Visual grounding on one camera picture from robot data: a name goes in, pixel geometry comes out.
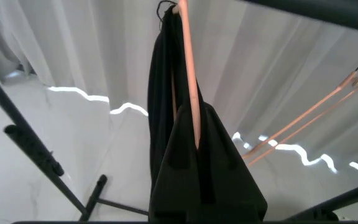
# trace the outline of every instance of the white curtain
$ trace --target white curtain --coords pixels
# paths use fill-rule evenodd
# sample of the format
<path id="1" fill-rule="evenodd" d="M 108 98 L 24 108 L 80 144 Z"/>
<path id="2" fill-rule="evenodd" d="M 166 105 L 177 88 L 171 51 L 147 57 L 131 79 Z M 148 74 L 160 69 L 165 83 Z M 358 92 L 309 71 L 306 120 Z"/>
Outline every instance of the white curtain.
<path id="1" fill-rule="evenodd" d="M 16 55 L 29 61 L 44 84 L 108 96 L 111 109 L 127 102 L 146 109 L 158 2 L 0 0 L 0 33 L 15 40 L 8 45 L 19 49 Z M 159 13 L 167 7 L 163 3 Z M 333 91 L 358 66 L 356 30 L 242 1 L 189 1 L 189 13 L 203 98 L 228 133 L 238 131 L 251 147 L 260 135 L 274 134 Z M 327 154 L 337 168 L 358 163 L 358 92 L 288 144 L 301 145 L 309 161 Z"/>

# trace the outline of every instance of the wooden hanger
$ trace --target wooden hanger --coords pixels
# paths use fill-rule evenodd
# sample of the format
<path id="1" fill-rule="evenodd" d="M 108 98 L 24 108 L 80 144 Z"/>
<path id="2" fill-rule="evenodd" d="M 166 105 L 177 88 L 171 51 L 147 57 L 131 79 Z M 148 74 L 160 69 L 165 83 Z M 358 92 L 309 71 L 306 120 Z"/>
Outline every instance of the wooden hanger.
<path id="1" fill-rule="evenodd" d="M 198 101 L 197 79 L 194 69 L 193 48 L 191 46 L 187 0 L 179 0 L 178 4 L 172 9 L 172 13 L 179 13 L 181 17 L 181 23 L 183 28 L 183 42 L 185 44 L 185 59 L 187 81 L 189 85 L 191 116 L 193 117 L 194 139 L 196 143 L 196 148 L 198 149 L 201 136 L 201 116 L 200 104 Z"/>

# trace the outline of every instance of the black garment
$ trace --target black garment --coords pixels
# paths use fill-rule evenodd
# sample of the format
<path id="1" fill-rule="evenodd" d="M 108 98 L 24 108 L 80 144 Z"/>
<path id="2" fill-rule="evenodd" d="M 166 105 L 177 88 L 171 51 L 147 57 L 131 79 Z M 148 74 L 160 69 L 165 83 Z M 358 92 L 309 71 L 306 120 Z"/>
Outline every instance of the black garment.
<path id="1" fill-rule="evenodd" d="M 200 89 L 201 136 L 198 150 L 195 148 L 181 19 L 172 14 L 172 7 L 165 12 L 155 41 L 149 77 L 150 221 L 161 217 L 197 221 L 189 214 L 200 214 L 200 209 L 212 218 L 214 212 L 205 205 L 214 205 L 214 211 L 226 208 L 225 215 L 234 221 L 243 221 L 244 217 L 235 214 L 244 212 L 249 213 L 247 220 L 262 219 L 266 201 Z M 172 73 L 178 108 L 175 122 Z"/>

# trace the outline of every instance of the white tile floor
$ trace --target white tile floor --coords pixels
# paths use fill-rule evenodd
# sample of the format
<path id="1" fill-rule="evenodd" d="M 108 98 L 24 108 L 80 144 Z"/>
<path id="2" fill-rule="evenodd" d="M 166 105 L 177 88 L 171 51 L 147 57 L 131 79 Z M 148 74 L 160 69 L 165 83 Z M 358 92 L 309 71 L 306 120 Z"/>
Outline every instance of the white tile floor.
<path id="1" fill-rule="evenodd" d="M 147 210 L 149 127 L 140 112 L 109 114 L 107 103 L 77 93 L 47 90 L 36 79 L 4 87 L 66 175 L 63 180 L 86 203 L 96 180 L 106 174 L 102 197 Z M 76 208 L 3 134 L 11 124 L 0 109 L 0 223 L 19 220 L 76 220 Z M 268 201 L 266 220 L 279 220 L 358 186 L 358 171 L 333 174 L 320 162 L 305 167 L 294 152 L 274 152 L 250 167 Z M 338 211 L 358 220 L 358 204 Z M 92 220 L 147 220 L 97 205 Z"/>

